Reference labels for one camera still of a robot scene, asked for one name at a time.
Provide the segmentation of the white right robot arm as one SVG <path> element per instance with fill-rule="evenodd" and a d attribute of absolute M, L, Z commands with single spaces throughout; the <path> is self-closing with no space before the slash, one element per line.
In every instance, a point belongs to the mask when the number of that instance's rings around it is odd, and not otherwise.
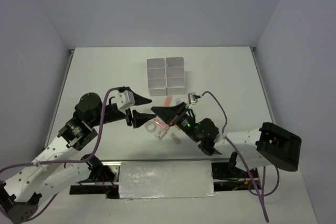
<path fill-rule="evenodd" d="M 287 172 L 299 168 L 301 138 L 271 122 L 264 122 L 259 129 L 220 133 L 209 118 L 197 122 L 184 102 L 151 110 L 168 126 L 178 126 L 205 155 L 228 158 L 233 177 L 242 176 L 247 168 L 273 165 Z"/>

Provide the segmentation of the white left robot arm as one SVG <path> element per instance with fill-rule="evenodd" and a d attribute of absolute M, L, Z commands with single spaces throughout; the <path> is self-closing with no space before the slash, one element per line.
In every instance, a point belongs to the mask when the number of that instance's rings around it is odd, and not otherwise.
<path fill-rule="evenodd" d="M 112 183 L 115 173 L 95 156 L 103 125 L 125 120 L 139 128 L 155 115 L 131 107 L 151 102 L 129 87 L 111 88 L 103 99 L 93 92 L 84 94 L 54 140 L 33 161 L 21 164 L 20 172 L 1 182 L 1 212 L 12 223 L 25 223 L 41 214 L 41 204 L 74 183 Z"/>

